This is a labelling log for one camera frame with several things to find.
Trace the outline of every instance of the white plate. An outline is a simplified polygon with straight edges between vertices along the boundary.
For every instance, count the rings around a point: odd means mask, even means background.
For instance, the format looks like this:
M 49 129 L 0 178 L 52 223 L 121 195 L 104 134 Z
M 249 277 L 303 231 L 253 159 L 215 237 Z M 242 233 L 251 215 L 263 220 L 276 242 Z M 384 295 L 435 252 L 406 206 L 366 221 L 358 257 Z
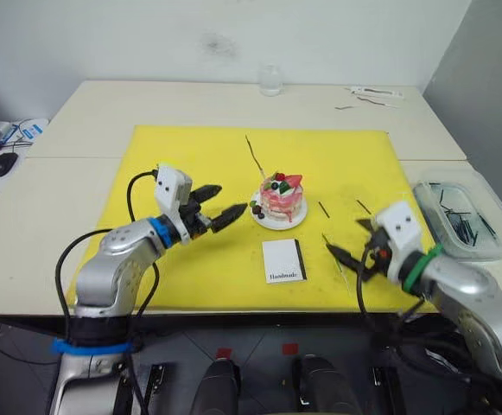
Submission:
M 260 203 L 260 192 L 256 192 L 252 196 L 251 201 L 255 201 L 258 205 L 261 205 L 262 203 Z M 306 218 L 306 213 L 308 212 L 308 204 L 303 195 L 301 201 L 301 210 L 299 210 L 297 216 L 293 217 L 293 220 L 291 222 L 289 222 L 289 220 L 271 219 L 268 217 L 268 215 L 265 215 L 264 219 L 259 219 L 257 214 L 252 213 L 252 208 L 250 209 L 250 212 L 252 219 L 254 219 L 259 225 L 274 231 L 284 231 L 301 224 L 304 218 Z

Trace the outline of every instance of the green ring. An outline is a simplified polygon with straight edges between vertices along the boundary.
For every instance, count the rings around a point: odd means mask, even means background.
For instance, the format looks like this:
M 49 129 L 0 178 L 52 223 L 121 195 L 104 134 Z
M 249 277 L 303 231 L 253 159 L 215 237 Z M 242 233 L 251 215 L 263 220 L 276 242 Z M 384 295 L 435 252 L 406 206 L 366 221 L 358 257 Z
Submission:
M 431 249 L 427 255 L 424 255 L 423 257 L 420 258 L 419 261 L 416 262 L 414 265 L 414 268 L 412 268 L 412 271 L 408 274 L 408 277 L 403 282 L 403 290 L 410 293 L 410 290 L 416 283 L 417 279 L 420 278 L 420 275 L 422 275 L 423 270 L 429 263 L 431 259 L 439 255 L 442 251 L 442 245 L 435 245 L 433 249 Z

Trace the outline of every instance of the white card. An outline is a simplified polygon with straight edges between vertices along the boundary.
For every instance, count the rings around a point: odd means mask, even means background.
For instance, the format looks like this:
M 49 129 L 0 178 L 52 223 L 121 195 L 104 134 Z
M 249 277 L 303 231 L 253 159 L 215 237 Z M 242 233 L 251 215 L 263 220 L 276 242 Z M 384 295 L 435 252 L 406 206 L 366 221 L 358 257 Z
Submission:
M 268 284 L 289 283 L 306 279 L 298 240 L 281 239 L 263 242 L 262 253 Z

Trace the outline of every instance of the yellow mat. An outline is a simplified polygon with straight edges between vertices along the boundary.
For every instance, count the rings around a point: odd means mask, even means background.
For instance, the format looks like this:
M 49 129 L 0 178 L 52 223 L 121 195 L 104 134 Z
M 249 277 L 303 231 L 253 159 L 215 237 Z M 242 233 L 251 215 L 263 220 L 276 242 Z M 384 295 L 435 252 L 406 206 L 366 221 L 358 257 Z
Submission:
M 357 310 L 356 276 L 343 276 L 321 236 L 360 257 L 368 233 L 355 223 L 368 217 L 360 200 L 376 213 L 394 201 L 406 200 L 423 226 L 423 248 L 433 245 L 391 142 L 381 131 L 290 131 L 243 128 L 138 126 L 126 151 L 97 227 L 118 227 L 130 221 L 126 187 L 132 176 L 161 163 L 189 174 L 194 187 L 220 184 L 223 190 L 203 204 L 214 217 L 233 203 L 249 201 L 262 178 L 245 141 L 251 140 L 266 171 L 302 174 L 308 202 L 304 222 L 287 231 L 259 226 L 250 209 L 220 233 L 209 232 L 188 246 L 177 245 L 158 261 L 161 280 L 149 308 L 155 310 Z M 160 214 L 153 197 L 154 181 L 140 179 L 133 188 L 137 218 Z M 320 208 L 321 201 L 330 218 Z M 297 238 L 308 279 L 303 282 L 266 284 L 262 242 Z M 98 249 L 95 237 L 85 263 Z M 153 281 L 145 273 L 137 304 Z M 68 292 L 74 300 L 74 282 Z M 376 276 L 364 288 L 370 310 L 400 310 L 414 297 Z

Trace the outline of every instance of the gray floor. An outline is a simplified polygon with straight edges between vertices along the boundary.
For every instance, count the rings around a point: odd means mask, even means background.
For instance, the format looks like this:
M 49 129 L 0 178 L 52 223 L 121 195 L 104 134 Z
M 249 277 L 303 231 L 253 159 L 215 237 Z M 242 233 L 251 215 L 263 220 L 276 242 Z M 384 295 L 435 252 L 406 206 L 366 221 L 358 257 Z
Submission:
M 25 359 L 52 361 L 52 339 L 22 329 L 0 325 L 0 348 Z M 398 367 L 409 415 L 449 414 L 463 405 L 465 391 L 455 383 L 411 372 L 390 352 L 372 354 L 368 334 L 357 329 L 279 328 L 194 329 L 170 335 L 145 337 L 146 347 L 136 356 L 136 366 L 167 363 L 161 391 L 161 413 L 187 414 L 202 374 L 219 348 L 231 349 L 241 368 L 242 415 L 287 412 L 294 409 L 290 364 L 294 355 L 283 354 L 283 345 L 298 344 L 299 354 L 318 354 L 346 370 L 365 414 L 383 415 L 378 391 L 372 384 L 370 365 L 383 362 Z M 0 415 L 44 414 L 53 367 L 37 367 L 0 355 Z

